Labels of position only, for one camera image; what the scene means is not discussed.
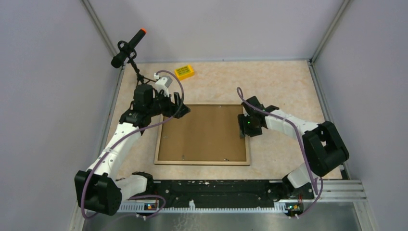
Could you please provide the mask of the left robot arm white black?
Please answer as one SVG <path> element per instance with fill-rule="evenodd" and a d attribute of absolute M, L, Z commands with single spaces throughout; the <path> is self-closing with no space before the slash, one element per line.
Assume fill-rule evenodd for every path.
<path fill-rule="evenodd" d="M 117 174 L 133 144 L 145 130 L 182 118 L 190 112 L 184 103 L 184 88 L 170 94 L 167 84 L 139 84 L 136 86 L 129 108 L 121 115 L 114 135 L 101 154 L 87 170 L 80 170 L 74 177 L 78 206 L 85 219 L 116 214 L 121 203 L 133 196 L 152 197 L 153 184 L 149 175 L 133 174 L 118 180 Z"/>

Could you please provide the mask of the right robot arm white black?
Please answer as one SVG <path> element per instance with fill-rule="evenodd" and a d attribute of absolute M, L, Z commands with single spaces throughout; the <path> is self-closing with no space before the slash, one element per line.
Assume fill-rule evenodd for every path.
<path fill-rule="evenodd" d="M 238 115 L 241 138 L 259 136 L 266 128 L 281 132 L 300 145 L 304 163 L 283 177 L 282 192 L 286 197 L 295 198 L 308 183 L 316 187 L 317 177 L 326 176 L 349 159 L 349 151 L 332 122 L 299 119 L 276 106 L 265 107 L 256 96 L 241 105 L 245 110 Z"/>

